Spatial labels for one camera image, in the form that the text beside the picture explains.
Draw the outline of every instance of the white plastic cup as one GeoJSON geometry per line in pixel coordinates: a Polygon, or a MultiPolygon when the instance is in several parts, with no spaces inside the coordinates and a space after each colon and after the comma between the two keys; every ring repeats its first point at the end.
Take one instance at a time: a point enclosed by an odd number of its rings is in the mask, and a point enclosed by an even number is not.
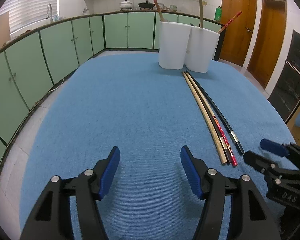
{"type": "Polygon", "coordinates": [[[212,60],[219,33],[208,29],[191,26],[188,48],[186,51],[186,67],[195,72],[206,73],[212,60]]]}
{"type": "Polygon", "coordinates": [[[182,69],[191,26],[175,22],[160,24],[159,65],[167,69],[182,69]]]}

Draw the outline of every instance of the faucet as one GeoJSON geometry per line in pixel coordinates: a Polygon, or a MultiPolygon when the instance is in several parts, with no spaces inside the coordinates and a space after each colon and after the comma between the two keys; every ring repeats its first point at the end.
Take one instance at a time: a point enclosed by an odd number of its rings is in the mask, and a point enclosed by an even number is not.
{"type": "Polygon", "coordinates": [[[47,16],[46,16],[46,19],[49,18],[49,6],[50,6],[50,16],[51,16],[50,23],[53,23],[53,19],[52,19],[52,6],[51,6],[51,3],[49,3],[49,4],[48,4],[48,7],[47,7],[47,16]]]}

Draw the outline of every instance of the window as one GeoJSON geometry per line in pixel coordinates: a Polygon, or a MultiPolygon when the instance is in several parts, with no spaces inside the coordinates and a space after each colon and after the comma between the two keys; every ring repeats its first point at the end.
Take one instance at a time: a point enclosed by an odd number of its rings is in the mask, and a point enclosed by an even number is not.
{"type": "Polygon", "coordinates": [[[57,0],[6,0],[0,8],[0,15],[9,11],[10,32],[12,33],[26,25],[45,19],[49,3],[52,5],[52,15],[57,15],[57,0]]]}

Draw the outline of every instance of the green thermos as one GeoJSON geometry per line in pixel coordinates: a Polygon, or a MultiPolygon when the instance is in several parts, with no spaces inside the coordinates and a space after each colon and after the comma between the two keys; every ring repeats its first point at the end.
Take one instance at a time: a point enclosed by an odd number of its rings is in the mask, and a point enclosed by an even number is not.
{"type": "Polygon", "coordinates": [[[216,14],[215,14],[215,16],[214,16],[214,20],[215,20],[216,22],[220,22],[220,20],[221,20],[221,14],[222,14],[222,9],[221,9],[221,7],[219,6],[219,7],[216,9],[216,14]]]}

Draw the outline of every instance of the floor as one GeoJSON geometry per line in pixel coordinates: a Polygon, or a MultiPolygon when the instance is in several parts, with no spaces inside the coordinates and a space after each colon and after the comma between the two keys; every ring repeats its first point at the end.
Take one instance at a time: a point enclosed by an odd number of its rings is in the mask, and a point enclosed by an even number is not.
{"type": "MultiPolygon", "coordinates": [[[[144,53],[142,51],[105,51],[98,57],[122,54],[122,53],[144,53]]],[[[220,60],[234,67],[237,71],[242,73],[248,80],[254,84],[260,92],[268,98],[269,95],[261,87],[261,85],[254,79],[254,77],[246,71],[246,69],[235,65],[233,63],[220,60]]],[[[23,174],[26,168],[26,163],[37,134],[37,131],[49,111],[52,103],[57,95],[63,89],[65,81],[58,89],[53,91],[33,113],[28,122],[25,124],[5,161],[1,176],[0,176],[0,225],[11,238],[11,240],[18,240],[20,238],[19,225],[19,200],[20,189],[23,179],[23,174]]]]}

